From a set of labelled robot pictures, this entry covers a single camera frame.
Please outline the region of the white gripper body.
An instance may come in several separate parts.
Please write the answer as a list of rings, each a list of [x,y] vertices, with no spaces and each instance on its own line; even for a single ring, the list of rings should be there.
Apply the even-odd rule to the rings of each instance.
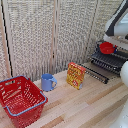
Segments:
[[[122,41],[122,42],[128,42],[128,39],[126,39],[124,36],[108,36],[108,35],[104,35],[104,40],[106,39],[114,39],[117,41]]]

